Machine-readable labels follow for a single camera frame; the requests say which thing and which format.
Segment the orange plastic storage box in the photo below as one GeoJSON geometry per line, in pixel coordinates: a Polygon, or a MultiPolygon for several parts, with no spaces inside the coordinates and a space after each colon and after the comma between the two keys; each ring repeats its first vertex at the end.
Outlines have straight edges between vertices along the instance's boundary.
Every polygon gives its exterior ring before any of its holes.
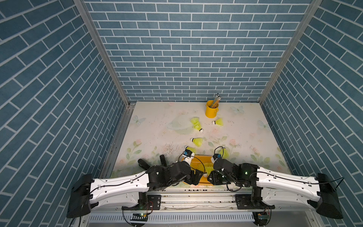
{"type": "MultiPolygon", "coordinates": [[[[213,163],[211,163],[211,156],[195,156],[195,158],[191,162],[191,168],[192,170],[200,170],[202,172],[205,172],[205,166],[212,166],[213,163]]],[[[208,182],[207,178],[204,176],[201,178],[200,185],[212,185],[210,182],[208,182]]]]}

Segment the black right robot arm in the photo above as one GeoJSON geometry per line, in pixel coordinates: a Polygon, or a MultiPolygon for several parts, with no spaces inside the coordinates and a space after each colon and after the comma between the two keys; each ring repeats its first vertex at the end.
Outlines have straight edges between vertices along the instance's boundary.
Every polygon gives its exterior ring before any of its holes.
{"type": "Polygon", "coordinates": [[[210,183],[225,186],[234,183],[239,189],[251,189],[250,195],[236,194],[236,203],[240,209],[305,207],[315,209],[319,215],[327,218],[343,218],[334,180],[325,174],[282,174],[255,164],[237,165],[223,159],[221,155],[214,155],[211,160],[214,170],[208,176],[210,183]]]}

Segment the black robot base joint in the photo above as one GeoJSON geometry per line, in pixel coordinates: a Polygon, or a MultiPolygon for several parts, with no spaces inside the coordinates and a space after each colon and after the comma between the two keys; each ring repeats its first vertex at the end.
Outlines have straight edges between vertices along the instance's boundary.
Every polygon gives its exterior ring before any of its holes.
{"type": "Polygon", "coordinates": [[[251,194],[236,194],[235,202],[238,210],[267,210],[275,209],[275,205],[267,205],[262,198],[252,197],[251,194]]]}

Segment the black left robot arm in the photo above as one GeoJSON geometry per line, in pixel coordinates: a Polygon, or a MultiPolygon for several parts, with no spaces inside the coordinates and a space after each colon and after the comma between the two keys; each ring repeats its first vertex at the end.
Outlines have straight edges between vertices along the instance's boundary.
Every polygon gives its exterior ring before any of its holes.
{"type": "Polygon", "coordinates": [[[66,217],[85,216],[95,207],[135,207],[143,201],[140,194],[162,191],[180,182],[198,185],[204,175],[190,166],[190,158],[171,165],[149,166],[142,159],[138,163],[144,171],[131,176],[111,179],[93,178],[91,174],[81,176],[71,187],[66,217]]]}

